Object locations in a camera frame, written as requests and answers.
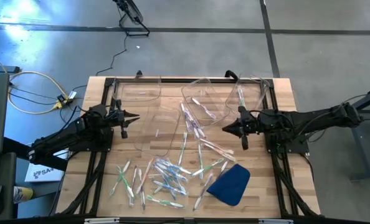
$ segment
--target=yellow cable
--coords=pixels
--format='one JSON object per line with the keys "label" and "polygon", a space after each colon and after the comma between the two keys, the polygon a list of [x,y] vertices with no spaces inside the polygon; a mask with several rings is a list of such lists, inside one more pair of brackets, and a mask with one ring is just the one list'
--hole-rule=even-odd
{"label": "yellow cable", "polygon": [[[26,72],[19,72],[17,74],[14,74],[14,75],[11,75],[11,77],[9,78],[10,81],[12,81],[14,78],[16,78],[17,76],[19,75],[23,75],[23,74],[37,74],[37,75],[41,75],[43,77],[46,77],[48,78],[49,80],[51,80],[57,87],[58,89],[63,93],[63,95],[65,96],[65,99],[68,98],[67,94],[63,91],[62,87],[60,87],[60,85],[51,77],[49,77],[48,75],[46,74],[43,74],[41,72],[33,72],[33,71],[26,71]],[[8,102],[16,109],[18,109],[19,111],[23,112],[23,113],[28,113],[28,114],[45,114],[45,113],[49,113],[51,111],[53,111],[54,109],[57,109],[57,108],[60,108],[62,107],[62,104],[60,102],[57,102],[57,104],[55,104],[50,110],[47,110],[47,111],[42,111],[42,112],[31,112],[31,111],[25,111],[25,110],[22,110],[20,108],[18,108],[11,100],[11,95],[9,93],[11,93],[11,90],[12,89],[9,89],[8,91]]]}
{"label": "yellow cable", "polygon": [[[0,66],[1,68],[4,70],[5,73],[8,73],[5,69],[5,66],[0,62]],[[9,81],[13,80],[15,77],[19,76],[19,75],[22,75],[22,74],[28,74],[28,73],[31,73],[31,74],[37,74],[37,75],[41,75],[43,77],[46,77],[48,78],[49,80],[51,80],[57,87],[58,89],[63,93],[63,95],[65,96],[65,99],[68,100],[68,96],[67,94],[63,91],[63,89],[60,87],[60,85],[51,77],[49,77],[48,75],[45,75],[41,72],[32,72],[32,71],[28,71],[28,72],[19,72],[17,74],[14,74],[14,75],[11,75],[11,77],[9,77]],[[54,109],[57,109],[57,108],[61,108],[62,107],[62,104],[60,102],[56,102],[56,104],[50,109],[50,110],[47,110],[47,111],[42,111],[42,112],[31,112],[31,111],[25,111],[25,110],[22,110],[20,108],[18,108],[11,100],[11,89],[9,89],[8,91],[8,102],[14,107],[16,108],[17,110],[23,112],[23,113],[28,113],[28,114],[45,114],[45,113],[49,113],[51,111],[53,111]]]}

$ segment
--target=cable connector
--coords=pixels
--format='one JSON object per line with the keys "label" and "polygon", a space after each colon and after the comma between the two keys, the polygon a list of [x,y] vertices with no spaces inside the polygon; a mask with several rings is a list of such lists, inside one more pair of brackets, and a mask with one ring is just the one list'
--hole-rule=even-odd
{"label": "cable connector", "polygon": [[63,95],[63,94],[59,95],[57,97],[58,100],[56,104],[54,105],[54,109],[61,109],[64,106],[71,104],[76,94],[77,92],[71,91],[69,96]]}

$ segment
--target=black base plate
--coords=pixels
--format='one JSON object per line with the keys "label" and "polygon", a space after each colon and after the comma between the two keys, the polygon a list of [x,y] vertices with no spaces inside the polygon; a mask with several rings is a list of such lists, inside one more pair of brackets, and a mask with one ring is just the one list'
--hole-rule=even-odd
{"label": "black base plate", "polygon": [[111,143],[113,142],[113,128],[106,128],[105,139],[101,141],[84,141],[80,144],[70,147],[72,152],[109,152],[111,148]]}
{"label": "black base plate", "polygon": [[265,143],[267,145],[268,153],[309,153],[307,141],[305,140],[304,135],[298,136],[291,142],[286,142],[285,144],[277,144],[275,141],[270,142],[270,134],[265,134]]}

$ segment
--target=clear plastic tray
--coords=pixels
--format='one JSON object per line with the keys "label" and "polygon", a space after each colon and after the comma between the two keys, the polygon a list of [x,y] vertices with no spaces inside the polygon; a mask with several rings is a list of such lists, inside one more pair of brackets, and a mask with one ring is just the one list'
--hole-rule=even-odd
{"label": "clear plastic tray", "polygon": [[159,106],[161,94],[161,77],[139,77],[132,80],[120,80],[118,98],[127,106]]}
{"label": "clear plastic tray", "polygon": [[[262,100],[269,90],[268,81],[253,75],[240,75],[235,87],[225,101],[230,110],[238,114],[238,107],[245,106],[247,110],[262,110]],[[243,101],[240,100],[239,92],[243,93]]]}
{"label": "clear plastic tray", "polygon": [[202,125],[202,128],[219,122],[229,114],[221,96],[211,86],[208,78],[201,78],[182,89],[185,105]]}
{"label": "clear plastic tray", "polygon": [[148,115],[134,142],[135,149],[153,156],[166,156],[175,137],[179,115],[179,110],[174,108],[149,107]]}

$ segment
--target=power cord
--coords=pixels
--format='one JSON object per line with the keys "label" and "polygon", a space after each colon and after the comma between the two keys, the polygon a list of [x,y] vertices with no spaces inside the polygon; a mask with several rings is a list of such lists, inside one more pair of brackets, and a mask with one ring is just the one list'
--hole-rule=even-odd
{"label": "power cord", "polygon": [[312,181],[313,181],[313,182],[315,182],[315,178],[314,178],[314,170],[313,170],[313,168],[312,168],[312,165],[311,165],[310,160],[309,160],[309,159],[308,159],[304,154],[300,153],[300,155],[301,155],[302,157],[304,157],[304,159],[307,161],[308,165],[310,165],[310,170],[311,170],[311,175],[312,175]]}
{"label": "power cord", "polygon": [[328,112],[328,113],[324,113],[324,114],[321,114],[321,115],[319,115],[319,116],[317,116],[316,118],[314,118],[314,119],[312,119],[311,121],[309,121],[308,123],[306,123],[305,125],[304,125],[304,127],[301,129],[301,131],[296,135],[296,137],[298,137],[298,136],[300,136],[302,133],[303,133],[303,131],[312,123],[312,122],[314,122],[314,121],[316,121],[317,119],[319,119],[319,118],[322,118],[323,116],[326,116],[326,115],[329,115],[329,114],[331,114],[331,113],[335,113],[335,112],[337,112],[338,110],[340,110],[340,106],[342,106],[343,104],[345,104],[346,102],[348,102],[348,101],[350,101],[350,100],[353,100],[353,99],[355,99],[355,98],[357,98],[357,97],[360,97],[360,96],[366,96],[366,94],[362,94],[362,95],[358,95],[358,96],[354,96],[354,97],[351,97],[350,99],[348,99],[348,100],[345,100],[345,101],[343,101],[334,111],[332,111],[332,112]]}
{"label": "power cord", "polygon": [[105,72],[105,71],[108,71],[108,70],[113,69],[113,64],[115,63],[115,58],[116,58],[116,56],[119,56],[119,55],[121,55],[122,53],[124,53],[124,52],[126,52],[126,51],[127,51],[127,46],[126,46],[126,40],[127,40],[127,37],[128,37],[128,35],[126,35],[126,37],[124,38],[124,42],[123,42],[124,50],[123,50],[123,51],[121,51],[121,52],[119,52],[119,53],[117,53],[117,54],[115,54],[115,55],[113,56],[113,58],[112,58],[112,60],[111,60],[111,63],[110,63],[110,67],[109,67],[109,68],[106,68],[106,69],[100,70],[99,72],[97,72],[97,73],[95,74],[95,76],[98,76],[98,75],[99,75],[99,73],[102,73],[102,72]]}
{"label": "power cord", "polygon": [[[43,77],[46,77],[46,78],[48,78],[50,81],[52,81],[55,85],[56,85],[56,87],[62,92],[62,94],[64,95],[64,97],[65,97],[65,99],[67,100],[68,98],[69,98],[69,96],[63,91],[63,89],[60,87],[60,85],[53,79],[53,78],[51,78],[51,77],[49,77],[48,75],[45,75],[45,74],[43,74],[43,73],[40,73],[40,72],[33,72],[33,71],[28,71],[28,72],[19,72],[19,73],[17,73],[17,74],[14,74],[14,75],[11,75],[11,77],[10,77],[10,81],[12,81],[13,79],[15,79],[16,77],[18,77],[19,75],[23,75],[23,74],[30,74],[30,73],[32,73],[32,74],[37,74],[37,75],[41,75],[41,76],[43,76]],[[19,110],[19,111],[21,111],[21,112],[23,112],[23,113],[28,113],[28,114],[45,114],[45,113],[48,113],[48,112],[51,112],[51,111],[53,111],[53,110],[55,110],[55,109],[57,109],[57,108],[60,108],[61,106],[62,106],[62,104],[58,101],[58,102],[56,102],[55,103],[55,105],[51,108],[51,109],[49,109],[49,110],[47,110],[47,111],[42,111],[42,112],[31,112],[31,111],[26,111],[26,110],[22,110],[22,109],[20,109],[20,108],[18,108],[13,102],[12,102],[12,100],[11,100],[11,90],[12,89],[9,89],[9,91],[8,91],[8,102],[14,107],[14,108],[16,108],[17,110]]]}
{"label": "power cord", "polygon": [[[6,74],[8,74],[8,72],[7,72],[7,70],[6,70],[6,68],[5,68],[5,66],[0,62],[0,66],[1,66],[1,68],[4,70],[4,72],[6,73]],[[68,100],[68,95],[63,91],[63,89],[60,87],[60,85],[53,79],[53,78],[51,78],[51,77],[49,77],[48,75],[45,75],[45,74],[43,74],[43,73],[41,73],[41,72],[33,72],[33,71],[28,71],[28,72],[19,72],[19,73],[17,73],[17,74],[14,74],[14,75],[11,75],[10,76],[10,78],[9,78],[9,81],[12,81],[13,79],[15,79],[16,77],[18,77],[19,75],[23,75],[23,74],[29,74],[29,73],[32,73],[32,74],[37,74],[37,75],[41,75],[41,76],[43,76],[43,77],[46,77],[46,78],[48,78],[50,81],[52,81],[57,87],[58,87],[58,89],[62,92],[62,94],[64,95],[64,97],[65,97],[65,99],[66,100]],[[15,108],[15,109],[17,109],[17,110],[19,110],[19,111],[21,111],[21,112],[23,112],[23,113],[28,113],[28,114],[45,114],[45,113],[48,113],[48,112],[51,112],[51,111],[53,111],[53,110],[55,110],[55,109],[58,109],[58,108],[60,108],[61,106],[62,106],[62,104],[61,104],[61,102],[59,102],[59,101],[56,101],[55,102],[55,105],[51,108],[51,109],[49,109],[49,110],[47,110],[47,111],[42,111],[42,112],[31,112],[31,111],[26,111],[26,110],[23,110],[23,109],[20,109],[19,107],[17,107],[13,102],[12,102],[12,100],[11,100],[11,91],[12,91],[12,88],[10,88],[9,90],[8,90],[8,102]]]}
{"label": "power cord", "polygon": [[320,135],[319,137],[317,137],[316,139],[314,139],[314,140],[310,141],[310,138],[311,138],[314,134],[316,134],[316,133],[320,132],[320,131],[315,131],[314,133],[312,133],[311,135],[309,135],[309,136],[308,136],[307,141],[308,141],[308,142],[310,142],[310,143],[317,142],[319,139],[321,139],[321,138],[322,138],[322,136],[325,134],[326,130],[327,130],[327,129],[323,130],[323,132],[321,133],[321,135]]}
{"label": "power cord", "polygon": [[[66,154],[66,153],[68,153],[68,152],[69,152],[69,151],[66,151],[66,152],[63,152],[63,153],[58,154],[58,155],[56,155],[56,156],[60,156],[60,155]],[[69,157],[67,158],[67,161],[69,161],[69,160],[70,160],[73,156],[75,156],[77,153],[78,153],[78,152],[73,152],[73,153],[72,153],[72,155],[71,155],[71,156],[69,156]],[[56,201],[57,201],[57,197],[58,197],[58,192],[59,192],[60,186],[61,186],[61,185],[62,185],[62,183],[63,183],[63,179],[64,179],[64,176],[65,176],[65,173],[66,173],[66,172],[64,172],[64,173],[63,173],[62,178],[61,178],[61,179],[60,179],[60,181],[59,181],[58,187],[57,187],[57,189],[56,189],[55,197],[54,197],[54,200],[52,201],[52,205],[51,205],[51,207],[50,207],[50,210],[49,210],[48,216],[50,216],[50,215],[51,215],[51,213],[52,213],[52,211],[53,211],[53,209],[54,209],[54,207],[55,207],[55,204],[56,204]]]}
{"label": "power cord", "polygon": [[12,96],[15,96],[15,97],[18,97],[18,98],[23,99],[23,100],[30,101],[30,102],[32,102],[32,103],[40,104],[40,105],[55,105],[55,104],[56,104],[56,102],[54,102],[54,103],[39,103],[39,102],[36,102],[36,101],[34,101],[34,100],[30,100],[30,99],[24,98],[23,96],[17,96],[17,95],[15,95],[15,94],[13,94],[13,93],[8,93],[8,94],[9,94],[9,95],[12,95]]}
{"label": "power cord", "polygon": [[26,90],[22,90],[22,89],[19,89],[19,88],[16,88],[14,86],[10,86],[11,88],[14,88],[15,90],[18,90],[18,91],[22,91],[24,93],[30,93],[30,94],[33,94],[35,96],[41,96],[41,97],[44,97],[44,98],[49,98],[49,99],[53,99],[53,100],[56,100],[56,98],[53,98],[53,97],[50,97],[50,96],[44,96],[44,95],[40,95],[40,94],[37,94],[37,93],[33,93],[33,92],[30,92],[30,91],[26,91]]}

